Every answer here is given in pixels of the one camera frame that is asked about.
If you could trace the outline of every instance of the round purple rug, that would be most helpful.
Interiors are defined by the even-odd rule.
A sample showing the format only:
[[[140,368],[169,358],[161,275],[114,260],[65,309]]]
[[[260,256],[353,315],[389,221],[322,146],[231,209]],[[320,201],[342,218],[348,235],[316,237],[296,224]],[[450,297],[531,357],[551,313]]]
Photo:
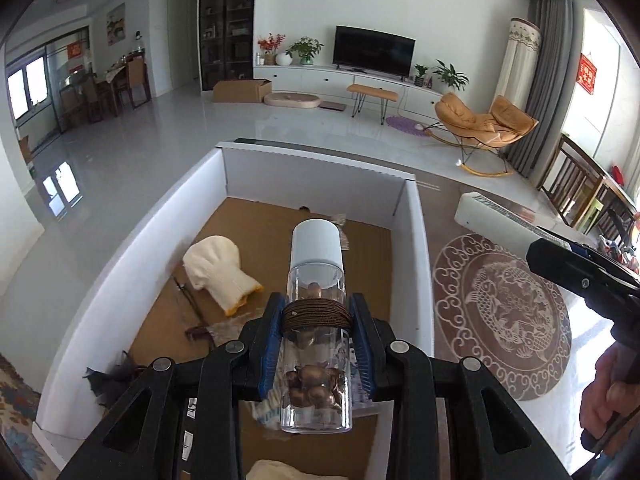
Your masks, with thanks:
[[[458,357],[475,356],[516,400],[543,396],[569,362],[558,287],[478,234],[453,239],[433,267],[434,313]]]
[[[396,130],[400,130],[409,135],[415,135],[418,137],[426,137],[427,135],[422,130],[416,130],[416,124],[422,124],[419,121],[414,121],[413,119],[409,119],[406,117],[398,117],[391,116],[386,118],[386,124],[395,128]]]

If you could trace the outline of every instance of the bottle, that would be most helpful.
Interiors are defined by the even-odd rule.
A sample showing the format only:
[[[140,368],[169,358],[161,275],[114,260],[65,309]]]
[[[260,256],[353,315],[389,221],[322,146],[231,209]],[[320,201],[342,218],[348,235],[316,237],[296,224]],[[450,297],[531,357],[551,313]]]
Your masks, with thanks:
[[[294,303],[312,299],[322,301],[304,306]],[[285,386],[280,426],[284,431],[342,433],[353,425],[349,327],[304,326],[299,321],[305,308],[307,315],[324,309],[322,314],[332,312],[336,319],[350,320],[346,299],[338,228],[322,219],[298,224],[287,279],[289,304],[282,319]]]
[[[144,52],[145,51],[145,43],[142,41],[142,35],[140,31],[136,31],[136,39],[133,42],[133,52]]]

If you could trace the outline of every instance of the television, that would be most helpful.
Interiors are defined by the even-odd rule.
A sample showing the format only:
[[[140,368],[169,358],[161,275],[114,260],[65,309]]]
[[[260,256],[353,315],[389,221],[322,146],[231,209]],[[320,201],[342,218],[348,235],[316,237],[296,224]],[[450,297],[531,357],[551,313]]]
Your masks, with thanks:
[[[335,27],[334,65],[408,77],[415,40],[366,28]]]

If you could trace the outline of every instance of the tiled floor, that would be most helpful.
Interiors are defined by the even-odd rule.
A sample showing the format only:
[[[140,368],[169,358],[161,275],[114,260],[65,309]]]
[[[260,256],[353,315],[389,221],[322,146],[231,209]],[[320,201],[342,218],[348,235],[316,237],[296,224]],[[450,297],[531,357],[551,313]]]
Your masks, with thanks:
[[[517,174],[468,174],[456,167],[457,149],[381,126],[375,112],[365,110],[352,120],[346,112],[320,109],[219,105],[188,85],[134,112],[73,130],[35,158],[38,192],[28,200],[46,231],[0,303],[0,353],[27,383],[42,389],[82,298],[136,223],[217,142],[238,137],[313,146],[415,168],[418,180],[428,184],[420,188],[428,236],[433,236],[430,225],[450,222],[434,205],[454,206],[466,186],[550,212],[546,201]],[[500,164],[485,153],[476,159],[484,171],[497,171]],[[433,245],[442,244],[433,240]],[[584,462],[567,449],[576,442],[579,392],[593,377],[593,363],[608,342],[606,324],[580,301],[574,303],[567,301],[574,326],[570,370],[551,393],[524,406],[571,470]]]

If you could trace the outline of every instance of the cabinet drawer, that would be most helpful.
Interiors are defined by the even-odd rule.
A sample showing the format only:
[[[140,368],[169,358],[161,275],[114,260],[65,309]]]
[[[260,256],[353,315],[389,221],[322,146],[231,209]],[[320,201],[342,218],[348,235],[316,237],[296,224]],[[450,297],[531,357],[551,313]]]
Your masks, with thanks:
[[[398,94],[398,101],[404,94],[404,85],[394,83],[393,81],[384,81],[382,79],[375,79],[373,77],[367,77],[363,75],[357,75],[355,77],[355,83],[357,85],[371,86],[373,88],[382,88],[383,90],[389,90]]]
[[[254,77],[268,79],[274,91],[300,92],[302,70],[297,68],[281,68],[277,66],[257,66]]]
[[[406,98],[404,109],[414,114],[420,114],[432,119],[437,119],[435,104],[440,100],[440,95],[427,92],[419,88],[409,87],[409,95]]]
[[[347,86],[353,83],[353,74],[309,69],[303,69],[300,72],[302,72],[302,91],[305,93],[351,97],[351,92],[347,92]]]

